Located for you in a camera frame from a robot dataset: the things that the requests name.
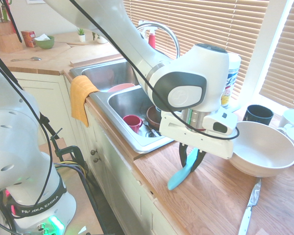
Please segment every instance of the white cabinet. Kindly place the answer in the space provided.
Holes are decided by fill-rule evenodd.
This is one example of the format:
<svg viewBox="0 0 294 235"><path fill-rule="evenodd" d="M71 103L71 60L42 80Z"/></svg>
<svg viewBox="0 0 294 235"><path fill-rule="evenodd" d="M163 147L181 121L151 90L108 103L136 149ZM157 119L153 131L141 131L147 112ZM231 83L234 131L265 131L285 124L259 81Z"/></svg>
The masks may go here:
<svg viewBox="0 0 294 235"><path fill-rule="evenodd" d="M66 82L68 91L70 83ZM85 105L89 127L76 121L84 143L79 145L112 211L126 235L176 235L154 204L152 194L138 182L133 169Z"/></svg>
<svg viewBox="0 0 294 235"><path fill-rule="evenodd" d="M73 128L77 129L77 126L74 123L75 120L71 117L70 98L64 81L65 77L63 75L21 72L14 72L13 74L23 89L35 97L40 112L49 118L54 131L57 132L60 128L63 128L59 137L64 138L67 146L77 145L73 131ZM38 141L39 145L46 143L46 137L42 130L39 131Z"/></svg>

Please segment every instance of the light blue spatula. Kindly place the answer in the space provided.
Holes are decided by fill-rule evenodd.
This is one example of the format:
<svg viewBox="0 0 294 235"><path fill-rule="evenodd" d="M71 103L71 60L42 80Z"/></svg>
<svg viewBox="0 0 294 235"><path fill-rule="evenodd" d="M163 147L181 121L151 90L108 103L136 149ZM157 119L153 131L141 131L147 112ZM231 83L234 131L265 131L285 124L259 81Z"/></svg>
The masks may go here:
<svg viewBox="0 0 294 235"><path fill-rule="evenodd" d="M168 189L172 190L181 184L186 177L191 173L192 166L197 158L198 149L194 148L191 153L187 156L186 165L176 172L168 182Z"/></svg>

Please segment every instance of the white cylinder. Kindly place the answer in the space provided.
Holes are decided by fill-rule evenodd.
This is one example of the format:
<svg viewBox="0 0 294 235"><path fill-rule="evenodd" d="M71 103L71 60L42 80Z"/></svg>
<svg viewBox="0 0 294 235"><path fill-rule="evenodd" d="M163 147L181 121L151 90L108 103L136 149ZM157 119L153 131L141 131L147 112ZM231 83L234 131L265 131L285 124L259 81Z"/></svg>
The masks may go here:
<svg viewBox="0 0 294 235"><path fill-rule="evenodd" d="M225 90L221 96L221 106L225 107L230 102L237 74L241 65L241 58L238 54L229 52L229 74L226 80Z"/></svg>

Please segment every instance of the chrome faucet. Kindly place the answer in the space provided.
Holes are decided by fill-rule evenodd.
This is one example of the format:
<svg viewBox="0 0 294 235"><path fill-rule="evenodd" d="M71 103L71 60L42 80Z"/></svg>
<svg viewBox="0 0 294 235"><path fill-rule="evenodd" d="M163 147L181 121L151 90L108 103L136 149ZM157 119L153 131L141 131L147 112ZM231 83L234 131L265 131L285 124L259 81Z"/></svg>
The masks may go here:
<svg viewBox="0 0 294 235"><path fill-rule="evenodd" d="M173 39L174 45L175 45L175 49L176 49L176 58L179 58L180 57L180 45L178 43L178 40L177 40L175 34L173 33L173 31L171 29L169 29L169 27L165 26L164 24L157 23L157 22L147 22L147 23L140 24L136 28L137 28L137 30L140 30L142 28L151 27L151 26L160 28L160 29L166 31L171 36L171 38Z"/></svg>

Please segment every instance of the red cup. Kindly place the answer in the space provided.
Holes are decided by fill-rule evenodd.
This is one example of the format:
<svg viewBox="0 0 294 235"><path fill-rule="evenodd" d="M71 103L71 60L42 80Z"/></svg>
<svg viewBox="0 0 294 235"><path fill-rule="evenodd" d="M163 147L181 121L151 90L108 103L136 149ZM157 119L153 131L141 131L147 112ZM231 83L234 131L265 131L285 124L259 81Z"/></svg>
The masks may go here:
<svg viewBox="0 0 294 235"><path fill-rule="evenodd" d="M135 133L138 134L139 128L143 124L143 120L141 120L136 115L127 115L123 117L123 120L126 122L127 125L129 125L130 128L132 128L133 131L135 131Z"/></svg>

